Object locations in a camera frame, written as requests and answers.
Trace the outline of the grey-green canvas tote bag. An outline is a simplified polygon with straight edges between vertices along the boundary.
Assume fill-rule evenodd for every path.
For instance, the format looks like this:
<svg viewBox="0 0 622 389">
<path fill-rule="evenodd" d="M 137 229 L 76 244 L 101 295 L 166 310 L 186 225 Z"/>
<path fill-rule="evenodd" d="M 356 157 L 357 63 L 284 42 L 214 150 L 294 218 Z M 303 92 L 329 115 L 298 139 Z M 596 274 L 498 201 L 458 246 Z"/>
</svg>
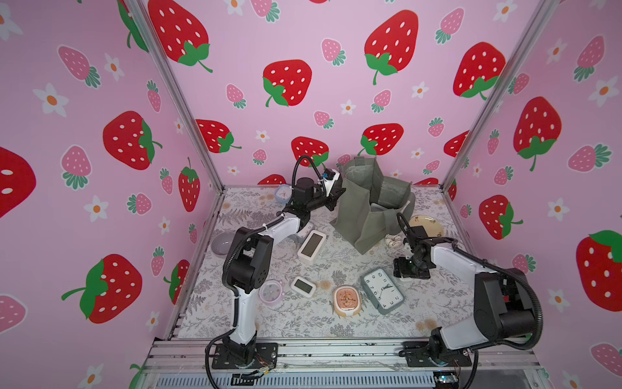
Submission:
<svg viewBox="0 0 622 389">
<path fill-rule="evenodd" d="M 355 157 L 340 167 L 345 192 L 331 225 L 354 249 L 365 254 L 387 235 L 401 232 L 397 215 L 412 216 L 412 184 L 385 176 L 375 158 Z"/>
</svg>

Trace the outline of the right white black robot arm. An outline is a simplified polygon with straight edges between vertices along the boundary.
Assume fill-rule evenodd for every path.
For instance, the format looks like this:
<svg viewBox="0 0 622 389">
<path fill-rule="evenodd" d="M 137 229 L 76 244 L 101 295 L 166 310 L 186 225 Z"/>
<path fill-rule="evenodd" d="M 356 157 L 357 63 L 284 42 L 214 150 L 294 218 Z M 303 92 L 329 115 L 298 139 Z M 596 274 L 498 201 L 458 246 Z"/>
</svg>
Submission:
<svg viewBox="0 0 622 389">
<path fill-rule="evenodd" d="M 443 268 L 474 292 L 472 316 L 431 332 L 424 351 L 430 358 L 442 353 L 505 345 L 518 350 L 534 348 L 543 334 L 544 313 L 536 292 L 517 269 L 502 268 L 479 259 L 448 237 L 425 237 L 422 228 L 405 225 L 408 257 L 394 260 L 397 277 L 428 280 Z"/>
</svg>

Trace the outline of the small light blue clock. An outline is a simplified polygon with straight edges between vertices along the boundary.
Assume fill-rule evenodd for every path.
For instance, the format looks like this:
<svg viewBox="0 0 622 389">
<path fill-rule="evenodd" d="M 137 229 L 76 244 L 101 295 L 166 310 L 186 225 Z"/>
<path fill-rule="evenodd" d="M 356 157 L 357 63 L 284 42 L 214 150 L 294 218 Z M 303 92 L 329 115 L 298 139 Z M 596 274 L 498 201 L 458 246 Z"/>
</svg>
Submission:
<svg viewBox="0 0 622 389">
<path fill-rule="evenodd" d="M 278 204 L 287 204 L 292 197 L 293 189 L 288 184 L 280 185 L 275 191 L 275 200 Z"/>
</svg>

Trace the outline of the white digital clock green screen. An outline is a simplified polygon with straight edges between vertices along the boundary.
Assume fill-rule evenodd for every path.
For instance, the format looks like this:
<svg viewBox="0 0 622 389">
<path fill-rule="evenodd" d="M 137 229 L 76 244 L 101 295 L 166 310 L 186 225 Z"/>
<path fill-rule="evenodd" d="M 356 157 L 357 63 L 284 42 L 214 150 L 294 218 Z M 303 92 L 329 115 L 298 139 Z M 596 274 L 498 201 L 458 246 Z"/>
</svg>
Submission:
<svg viewBox="0 0 622 389">
<path fill-rule="evenodd" d="M 325 233 L 312 230 L 297 252 L 299 261 L 306 265 L 313 265 L 326 240 Z"/>
</svg>

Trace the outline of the peach cat-face clock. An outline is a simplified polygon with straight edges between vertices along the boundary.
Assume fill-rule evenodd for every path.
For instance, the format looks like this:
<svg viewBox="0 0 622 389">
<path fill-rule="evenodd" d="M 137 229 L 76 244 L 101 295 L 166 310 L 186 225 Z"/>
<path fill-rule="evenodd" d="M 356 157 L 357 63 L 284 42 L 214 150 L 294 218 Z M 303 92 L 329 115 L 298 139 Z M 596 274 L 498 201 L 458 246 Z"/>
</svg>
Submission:
<svg viewBox="0 0 622 389">
<path fill-rule="evenodd" d="M 361 312 L 361 296 L 351 285 L 342 285 L 333 291 L 335 313 L 343 318 L 353 317 Z"/>
</svg>

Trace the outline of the small white square digital clock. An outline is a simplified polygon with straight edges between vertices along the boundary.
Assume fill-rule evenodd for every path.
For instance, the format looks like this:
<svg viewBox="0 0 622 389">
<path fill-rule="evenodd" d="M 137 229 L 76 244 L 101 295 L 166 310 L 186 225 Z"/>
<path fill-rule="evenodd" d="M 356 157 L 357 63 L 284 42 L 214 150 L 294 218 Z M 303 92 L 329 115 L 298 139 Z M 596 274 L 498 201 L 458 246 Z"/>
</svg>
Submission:
<svg viewBox="0 0 622 389">
<path fill-rule="evenodd" d="M 290 286 L 294 292 L 307 299 L 311 299 L 317 291 L 317 285 L 304 277 L 296 277 Z"/>
</svg>

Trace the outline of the lilac round alarm clock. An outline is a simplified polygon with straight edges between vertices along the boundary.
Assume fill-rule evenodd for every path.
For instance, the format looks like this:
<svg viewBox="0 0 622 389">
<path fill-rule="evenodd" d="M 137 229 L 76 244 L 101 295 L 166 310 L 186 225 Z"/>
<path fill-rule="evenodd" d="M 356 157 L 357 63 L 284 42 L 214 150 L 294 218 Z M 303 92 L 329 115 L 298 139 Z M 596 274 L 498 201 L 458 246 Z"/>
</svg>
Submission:
<svg viewBox="0 0 622 389">
<path fill-rule="evenodd" d="M 259 290 L 259 298 L 267 306 L 280 304 L 283 300 L 283 285 L 278 280 L 266 280 Z"/>
</svg>

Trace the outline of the small patterned round trinket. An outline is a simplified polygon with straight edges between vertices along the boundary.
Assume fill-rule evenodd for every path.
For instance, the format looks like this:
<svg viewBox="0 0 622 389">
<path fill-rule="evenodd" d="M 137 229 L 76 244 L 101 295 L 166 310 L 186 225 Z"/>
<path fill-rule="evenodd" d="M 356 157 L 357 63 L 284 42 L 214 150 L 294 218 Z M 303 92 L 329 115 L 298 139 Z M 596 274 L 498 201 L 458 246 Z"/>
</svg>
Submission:
<svg viewBox="0 0 622 389">
<path fill-rule="evenodd" d="M 385 236 L 385 245 L 392 250 L 397 250 L 403 245 L 403 238 L 399 234 L 397 235 L 387 234 Z"/>
</svg>

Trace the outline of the cream floral plate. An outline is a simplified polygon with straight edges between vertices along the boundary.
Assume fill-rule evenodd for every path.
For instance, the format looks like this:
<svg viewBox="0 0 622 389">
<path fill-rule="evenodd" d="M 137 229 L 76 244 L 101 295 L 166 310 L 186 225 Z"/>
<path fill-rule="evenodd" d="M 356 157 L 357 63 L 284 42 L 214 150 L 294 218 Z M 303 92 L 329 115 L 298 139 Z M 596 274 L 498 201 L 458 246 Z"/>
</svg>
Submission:
<svg viewBox="0 0 622 389">
<path fill-rule="evenodd" d="M 409 220 L 409 225 L 418 237 L 435 238 L 445 234 L 444 226 L 436 219 L 426 215 L 416 215 Z"/>
</svg>

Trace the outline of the lilac round dish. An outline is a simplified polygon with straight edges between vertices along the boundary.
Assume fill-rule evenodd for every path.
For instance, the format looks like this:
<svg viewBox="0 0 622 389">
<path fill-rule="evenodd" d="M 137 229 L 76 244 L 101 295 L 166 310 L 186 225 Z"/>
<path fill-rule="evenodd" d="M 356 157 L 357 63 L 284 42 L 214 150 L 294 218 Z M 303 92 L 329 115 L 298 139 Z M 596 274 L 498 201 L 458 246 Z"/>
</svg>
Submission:
<svg viewBox="0 0 622 389">
<path fill-rule="evenodd" d="M 218 234 L 211 243 L 211 249 L 214 255 L 226 256 L 233 244 L 235 233 L 231 231 Z"/>
</svg>

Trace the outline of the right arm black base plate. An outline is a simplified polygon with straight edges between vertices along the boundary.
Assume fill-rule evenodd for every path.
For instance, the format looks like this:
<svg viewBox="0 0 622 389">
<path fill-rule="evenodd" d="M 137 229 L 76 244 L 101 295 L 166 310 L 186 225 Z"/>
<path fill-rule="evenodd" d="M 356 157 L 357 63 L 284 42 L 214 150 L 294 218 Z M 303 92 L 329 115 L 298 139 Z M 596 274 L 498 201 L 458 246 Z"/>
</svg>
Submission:
<svg viewBox="0 0 622 389">
<path fill-rule="evenodd" d="M 472 361 L 465 349 L 449 350 L 435 341 L 405 341 L 398 352 L 409 367 L 471 367 Z"/>
</svg>

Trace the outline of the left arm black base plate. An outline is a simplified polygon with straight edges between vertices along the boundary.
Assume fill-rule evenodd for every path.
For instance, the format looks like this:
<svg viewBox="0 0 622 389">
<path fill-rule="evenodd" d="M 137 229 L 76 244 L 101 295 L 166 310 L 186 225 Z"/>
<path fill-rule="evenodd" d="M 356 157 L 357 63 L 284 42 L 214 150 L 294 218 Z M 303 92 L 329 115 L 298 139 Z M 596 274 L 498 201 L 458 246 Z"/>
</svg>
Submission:
<svg viewBox="0 0 622 389">
<path fill-rule="evenodd" d="M 278 343 L 256 343 L 250 347 L 241 347 L 236 343 L 219 344 L 211 354 L 210 368 L 236 370 L 274 366 L 278 359 L 278 353 Z"/>
</svg>

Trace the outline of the aluminium front rail frame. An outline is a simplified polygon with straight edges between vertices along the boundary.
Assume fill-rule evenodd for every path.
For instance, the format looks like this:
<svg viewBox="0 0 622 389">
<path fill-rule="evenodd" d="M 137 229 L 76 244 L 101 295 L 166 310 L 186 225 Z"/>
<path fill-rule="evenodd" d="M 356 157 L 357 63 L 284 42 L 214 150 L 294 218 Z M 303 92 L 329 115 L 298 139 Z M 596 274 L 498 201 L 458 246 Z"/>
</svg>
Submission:
<svg viewBox="0 0 622 389">
<path fill-rule="evenodd" d="M 206 371 L 202 340 L 157 341 L 134 388 L 551 388 L 536 355 L 505 346 L 466 351 L 444 366 L 399 356 L 403 339 L 285 339 L 269 366 Z"/>
</svg>

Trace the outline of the left corner aluminium post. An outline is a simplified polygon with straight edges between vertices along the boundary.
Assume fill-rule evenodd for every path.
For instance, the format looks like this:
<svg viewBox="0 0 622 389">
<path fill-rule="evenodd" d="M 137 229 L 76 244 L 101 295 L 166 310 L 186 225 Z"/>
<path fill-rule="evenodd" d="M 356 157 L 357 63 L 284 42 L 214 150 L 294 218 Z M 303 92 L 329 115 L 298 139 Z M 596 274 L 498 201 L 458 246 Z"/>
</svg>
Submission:
<svg viewBox="0 0 622 389">
<path fill-rule="evenodd" d="M 176 1 L 128 1 L 134 23 L 165 81 L 173 103 L 184 122 L 199 157 L 218 192 L 224 185 L 209 157 L 209 147 L 202 137 L 186 101 L 172 65 L 205 66 L 211 49 L 209 34 L 202 22 Z"/>
</svg>

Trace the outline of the right corner aluminium post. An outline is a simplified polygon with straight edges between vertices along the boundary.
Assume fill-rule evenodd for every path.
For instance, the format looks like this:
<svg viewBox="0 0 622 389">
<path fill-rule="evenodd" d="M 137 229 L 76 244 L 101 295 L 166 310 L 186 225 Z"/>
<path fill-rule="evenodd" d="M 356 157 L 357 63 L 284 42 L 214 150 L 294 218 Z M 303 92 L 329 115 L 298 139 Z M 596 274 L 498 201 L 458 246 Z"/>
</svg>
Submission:
<svg viewBox="0 0 622 389">
<path fill-rule="evenodd" d="M 507 60 L 499 81 L 496 82 L 490 96 L 476 117 L 463 147 L 461 147 L 455 162 L 451 165 L 451 168 L 445 177 L 445 181 L 440 185 L 444 195 L 449 193 L 450 184 L 458 177 L 458 173 L 464 162 L 469 157 L 471 151 L 481 137 L 482 132 L 485 130 L 487 124 L 494 115 L 497 104 L 503 100 L 506 90 L 510 85 L 510 81 L 526 61 L 531 49 L 537 43 L 540 35 L 546 28 L 549 20 L 552 18 L 558 4 L 558 1 L 553 0 L 539 1 L 529 23 L 526 25 L 521 37 L 518 39 L 517 45 L 510 55 L 510 58 Z"/>
</svg>

